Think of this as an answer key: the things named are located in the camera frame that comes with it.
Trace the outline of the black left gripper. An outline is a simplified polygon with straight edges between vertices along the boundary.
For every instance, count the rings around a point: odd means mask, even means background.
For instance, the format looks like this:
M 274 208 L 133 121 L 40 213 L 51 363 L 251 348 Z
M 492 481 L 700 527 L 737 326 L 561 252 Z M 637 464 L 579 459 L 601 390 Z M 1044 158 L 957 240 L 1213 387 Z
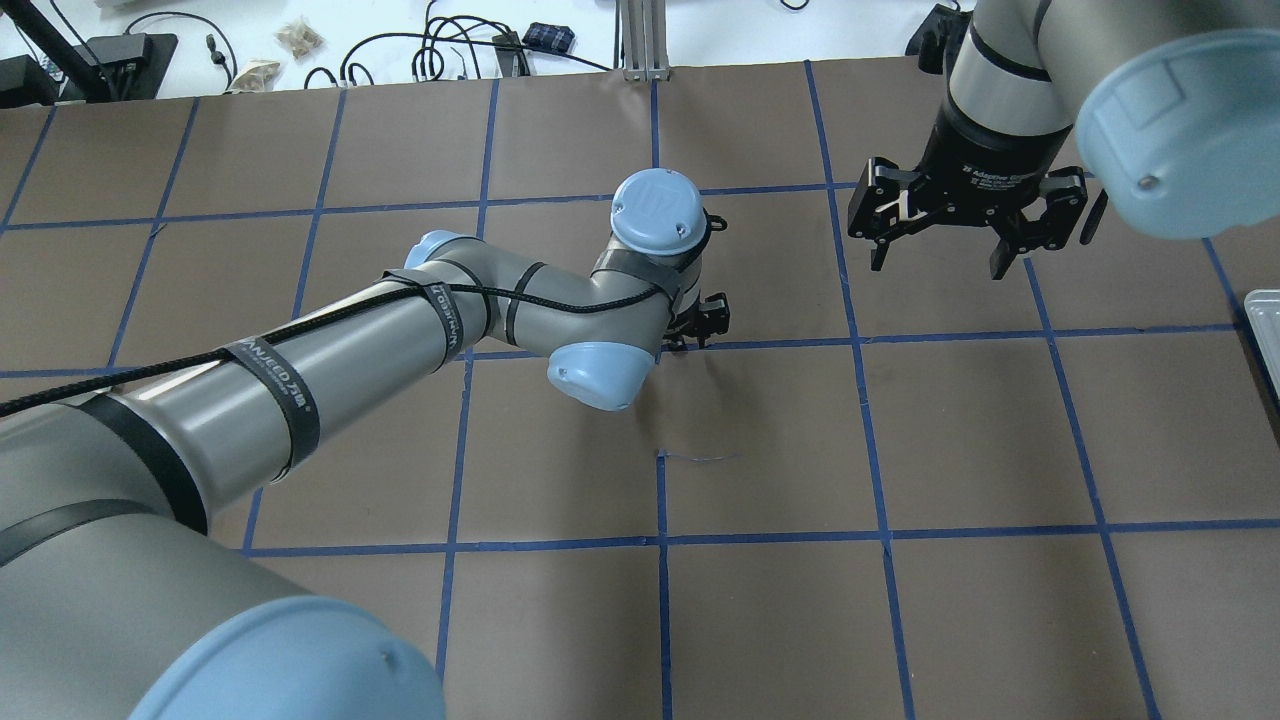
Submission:
M 732 311 L 726 293 L 695 299 L 675 315 L 663 334 L 663 351 L 689 351 L 690 342 L 704 348 L 712 337 L 730 331 Z

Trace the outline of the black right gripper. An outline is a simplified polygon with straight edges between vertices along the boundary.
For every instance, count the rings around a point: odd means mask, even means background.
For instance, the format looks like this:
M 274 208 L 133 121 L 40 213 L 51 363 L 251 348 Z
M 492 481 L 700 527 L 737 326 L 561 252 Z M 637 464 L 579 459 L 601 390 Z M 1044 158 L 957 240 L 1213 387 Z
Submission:
M 1088 202 L 1080 167 L 1050 167 L 1066 137 L 1066 129 L 1007 135 L 943 105 L 914 167 L 901 168 L 882 156 L 867 161 L 847 208 L 847 232 L 877 236 L 870 270 L 882 272 L 901 236 L 890 229 L 901 222 L 925 215 L 945 225 L 988 222 L 998 238 L 989 255 L 989 278 L 1001 281 L 1018 258 L 1037 249 L 1060 250 L 1061 228 L 1053 214 L 1065 211 L 1075 220 Z M 1023 210 L 1038 200 L 1046 211 L 1030 220 Z

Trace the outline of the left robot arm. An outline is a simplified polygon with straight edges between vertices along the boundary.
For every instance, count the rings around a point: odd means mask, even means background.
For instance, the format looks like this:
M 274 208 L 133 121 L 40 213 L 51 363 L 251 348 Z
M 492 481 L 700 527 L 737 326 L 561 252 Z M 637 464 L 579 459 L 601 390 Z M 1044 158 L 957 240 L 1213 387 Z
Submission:
M 616 190 L 586 275 L 448 231 L 266 334 L 3 405 L 5 719 L 442 719 L 425 653 L 209 538 L 212 519 L 480 340 L 627 409 L 660 347 L 723 333 L 698 187 Z

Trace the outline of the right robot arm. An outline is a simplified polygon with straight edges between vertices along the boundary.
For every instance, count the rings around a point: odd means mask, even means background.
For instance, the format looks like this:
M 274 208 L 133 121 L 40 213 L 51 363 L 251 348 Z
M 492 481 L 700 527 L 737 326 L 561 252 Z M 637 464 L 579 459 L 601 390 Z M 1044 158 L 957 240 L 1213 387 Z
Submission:
M 989 274 L 1085 245 L 1112 208 L 1165 240 L 1277 215 L 1275 1 L 978 1 L 908 45 L 943 97 L 922 159 L 867 161 L 847 233 L 873 250 L 933 225 L 997 234 Z

